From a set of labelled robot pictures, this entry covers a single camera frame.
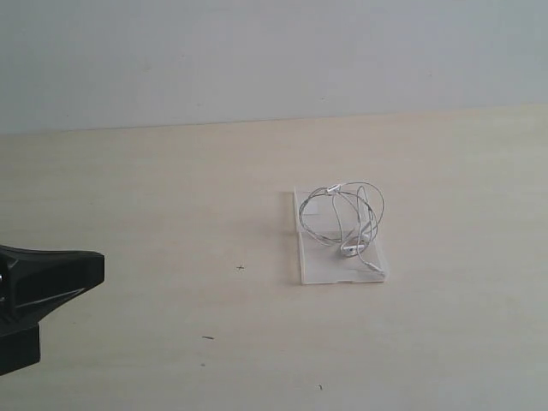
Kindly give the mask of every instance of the wooden table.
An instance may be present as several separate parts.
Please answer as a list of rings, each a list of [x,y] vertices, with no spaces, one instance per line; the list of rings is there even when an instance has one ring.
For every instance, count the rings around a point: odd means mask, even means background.
[[[2,410],[548,409],[548,106],[3,136],[0,174],[2,244],[106,254]],[[293,186],[355,179],[389,281],[299,285]]]

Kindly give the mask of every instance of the black plastic part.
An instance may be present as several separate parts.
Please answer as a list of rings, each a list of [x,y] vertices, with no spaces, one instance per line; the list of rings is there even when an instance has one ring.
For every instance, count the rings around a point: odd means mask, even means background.
[[[100,253],[0,246],[0,375],[39,362],[39,321],[103,281]]]

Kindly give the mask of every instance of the earphones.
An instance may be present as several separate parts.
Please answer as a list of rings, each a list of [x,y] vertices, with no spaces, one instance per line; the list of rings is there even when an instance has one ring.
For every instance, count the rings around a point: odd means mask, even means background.
[[[377,214],[371,207],[367,197],[366,187],[373,188],[381,200],[381,210]],[[330,197],[331,206],[337,218],[339,228],[338,237],[328,237],[311,229],[304,221],[304,212],[312,199],[318,197]],[[356,225],[345,235],[343,232],[343,223],[337,209],[336,200],[347,202],[352,206],[356,213]],[[358,257],[360,261],[375,271],[382,271],[375,264],[365,261],[363,253],[375,240],[378,233],[378,225],[384,215],[384,197],[381,191],[369,182],[345,182],[335,184],[330,187],[320,187],[312,191],[299,207],[299,222],[302,228],[317,242],[326,246],[340,244],[340,254],[343,257]]]

